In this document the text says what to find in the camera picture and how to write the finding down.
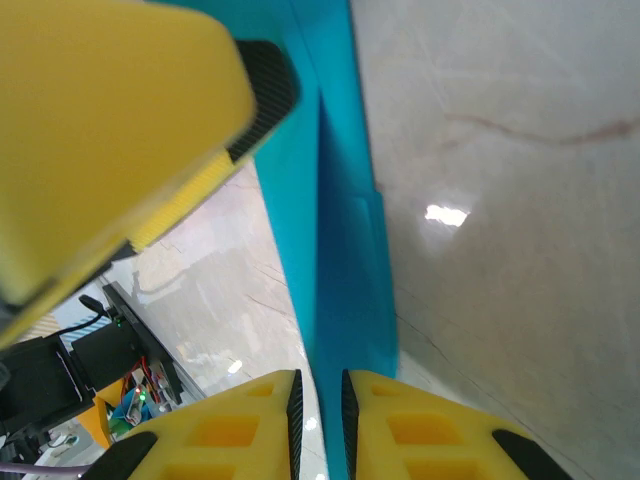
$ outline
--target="marble floor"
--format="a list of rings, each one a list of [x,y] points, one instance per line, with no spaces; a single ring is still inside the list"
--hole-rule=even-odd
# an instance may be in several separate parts
[[[300,478],[327,478],[318,401],[253,163],[106,279],[208,395],[301,369]]]
[[[640,476],[640,3],[353,0],[401,380]],[[255,169],[109,273],[208,394],[302,368]]]

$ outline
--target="red wire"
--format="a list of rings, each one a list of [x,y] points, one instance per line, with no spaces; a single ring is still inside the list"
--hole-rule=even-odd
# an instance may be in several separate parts
[[[151,376],[151,371],[149,370],[149,367],[147,366],[147,357],[142,357],[142,371],[144,372],[145,376],[147,377],[147,380],[149,381],[149,391],[151,392],[151,395],[153,396],[153,400],[156,403],[160,403],[160,396],[156,392],[156,387],[153,384],[153,377]]]
[[[138,360],[136,362],[136,364],[133,366],[133,368],[131,370],[129,370],[129,373],[127,373],[123,379],[123,383],[122,383],[122,389],[120,390],[120,403],[122,403],[122,400],[124,400],[124,396],[127,393],[127,386],[129,385],[129,379],[131,378],[131,375],[133,375],[133,372],[135,371],[136,368],[138,368],[140,366],[140,360]]]

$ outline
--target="square cutout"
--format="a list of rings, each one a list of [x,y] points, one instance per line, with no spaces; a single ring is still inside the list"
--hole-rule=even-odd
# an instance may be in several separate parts
[[[437,413],[398,413],[387,419],[399,445],[461,445],[462,438],[444,415]]]
[[[411,480],[489,480],[471,460],[406,460]]]
[[[249,390],[247,395],[250,397],[269,397],[273,393],[273,383],[266,383],[259,387]]]
[[[211,417],[200,423],[189,436],[190,447],[248,447],[256,435],[260,417],[229,415]]]
[[[395,390],[385,386],[373,384],[371,385],[371,393],[373,393],[376,397],[395,397],[398,395],[398,392]]]
[[[235,472],[233,465],[170,465],[162,480],[231,480]]]

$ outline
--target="glossy floor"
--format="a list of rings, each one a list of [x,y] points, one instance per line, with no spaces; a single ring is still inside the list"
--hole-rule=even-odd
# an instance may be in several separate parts
[[[640,3],[354,0],[402,375],[640,476]]]

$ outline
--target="purple cable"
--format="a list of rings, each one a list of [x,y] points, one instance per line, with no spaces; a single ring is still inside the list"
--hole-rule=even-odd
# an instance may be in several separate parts
[[[0,462],[0,472],[33,473],[34,475],[82,475],[91,465],[80,467],[47,467],[45,465],[27,465],[26,463]]]

